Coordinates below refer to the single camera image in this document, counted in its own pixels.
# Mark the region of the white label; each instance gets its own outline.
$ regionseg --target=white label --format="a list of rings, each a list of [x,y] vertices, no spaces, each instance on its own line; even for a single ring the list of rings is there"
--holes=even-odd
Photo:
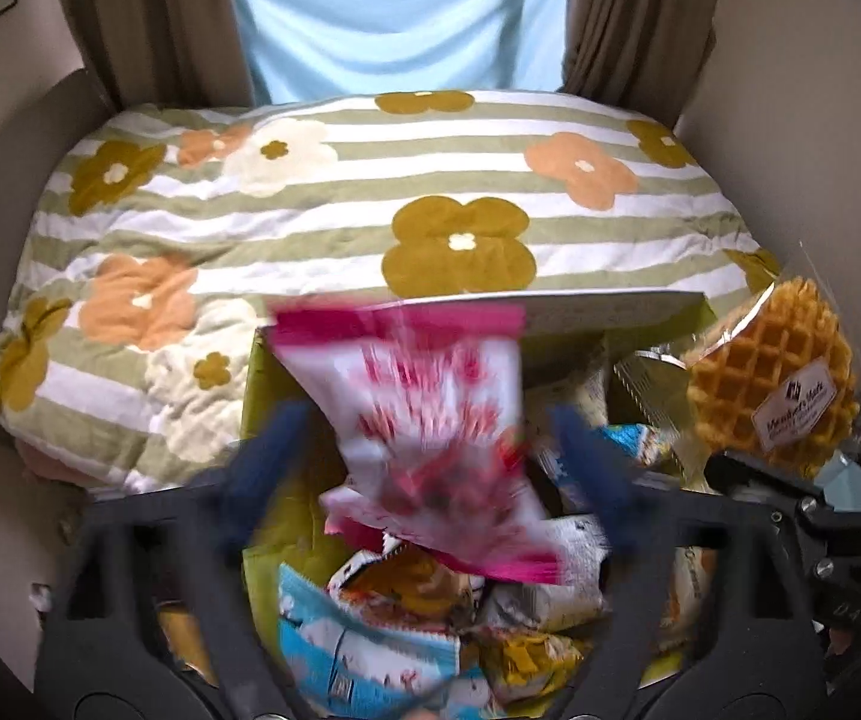
[[[754,427],[763,451],[806,436],[836,395],[824,360],[814,360],[787,377],[754,412]]]

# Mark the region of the round waffle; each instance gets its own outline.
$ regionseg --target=round waffle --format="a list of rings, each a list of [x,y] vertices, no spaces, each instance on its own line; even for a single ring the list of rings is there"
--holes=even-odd
[[[811,279],[777,285],[741,327],[746,313],[744,307],[723,319],[683,357],[691,371],[686,396],[695,411],[696,433],[712,451],[744,450],[812,478],[851,434],[860,409],[854,400],[854,354],[837,315]],[[835,398],[808,435],[764,452],[755,411],[788,376],[818,358],[827,363]]]

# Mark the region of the metal bolt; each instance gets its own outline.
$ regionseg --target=metal bolt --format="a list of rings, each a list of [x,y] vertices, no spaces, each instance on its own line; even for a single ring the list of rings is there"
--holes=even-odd
[[[821,557],[817,565],[813,566],[813,573],[816,574],[817,579],[829,579],[833,573],[833,560],[829,557]]]

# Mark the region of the floral bedspread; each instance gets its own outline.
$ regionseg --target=floral bedspread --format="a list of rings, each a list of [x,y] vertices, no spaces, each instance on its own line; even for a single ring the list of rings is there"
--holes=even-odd
[[[130,490],[239,431],[268,298],[702,290],[766,278],[673,135],[568,95],[126,111],[50,177],[0,333],[0,423]]]

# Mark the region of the window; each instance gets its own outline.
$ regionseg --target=window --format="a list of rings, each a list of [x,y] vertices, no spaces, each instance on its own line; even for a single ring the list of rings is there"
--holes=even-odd
[[[257,96],[555,90],[566,0],[236,0]]]

